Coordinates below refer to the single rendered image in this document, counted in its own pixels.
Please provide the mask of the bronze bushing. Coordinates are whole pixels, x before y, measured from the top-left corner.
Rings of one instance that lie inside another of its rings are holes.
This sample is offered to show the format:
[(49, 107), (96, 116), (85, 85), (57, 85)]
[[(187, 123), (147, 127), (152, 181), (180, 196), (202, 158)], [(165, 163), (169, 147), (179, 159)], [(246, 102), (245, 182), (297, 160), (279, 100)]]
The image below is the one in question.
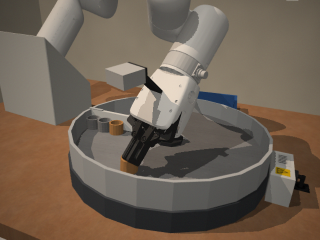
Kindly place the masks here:
[(113, 136), (119, 136), (124, 133), (124, 123), (121, 120), (112, 120), (109, 122), (109, 133)]
[(135, 174), (138, 171), (138, 166), (127, 162), (125, 159), (122, 158), (122, 155), (121, 155), (121, 157), (120, 157), (120, 170), (123, 172), (126, 172), (126, 173)]

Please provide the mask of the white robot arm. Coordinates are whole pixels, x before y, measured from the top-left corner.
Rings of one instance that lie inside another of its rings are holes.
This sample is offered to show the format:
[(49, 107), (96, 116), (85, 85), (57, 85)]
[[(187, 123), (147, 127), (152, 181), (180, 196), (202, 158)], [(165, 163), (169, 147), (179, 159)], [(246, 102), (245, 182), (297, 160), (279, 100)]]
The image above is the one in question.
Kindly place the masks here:
[[(173, 43), (162, 64), (189, 74), (197, 83), (206, 71), (229, 29), (226, 15), (212, 5), (189, 10), (191, 0), (146, 0), (148, 24), (158, 38)], [(57, 0), (36, 36), (45, 37), (64, 57), (83, 23), (82, 10), (111, 18), (118, 0)], [(162, 65), (161, 64), (161, 65)], [(106, 83), (122, 91), (144, 84), (149, 90), (163, 90), (148, 77), (148, 68), (126, 62), (105, 68)]]

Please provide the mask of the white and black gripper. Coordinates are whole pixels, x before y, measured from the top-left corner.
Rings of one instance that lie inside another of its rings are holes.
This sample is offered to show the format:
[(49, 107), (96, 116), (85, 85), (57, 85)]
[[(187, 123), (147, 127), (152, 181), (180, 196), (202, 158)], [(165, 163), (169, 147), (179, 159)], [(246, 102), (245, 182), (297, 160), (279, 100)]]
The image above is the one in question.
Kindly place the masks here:
[(158, 93), (144, 85), (137, 95), (127, 118), (132, 139), (121, 156), (137, 167), (150, 147), (160, 142), (172, 143), (182, 134), (200, 92), (189, 74), (169, 64), (162, 64), (150, 79), (163, 91)]

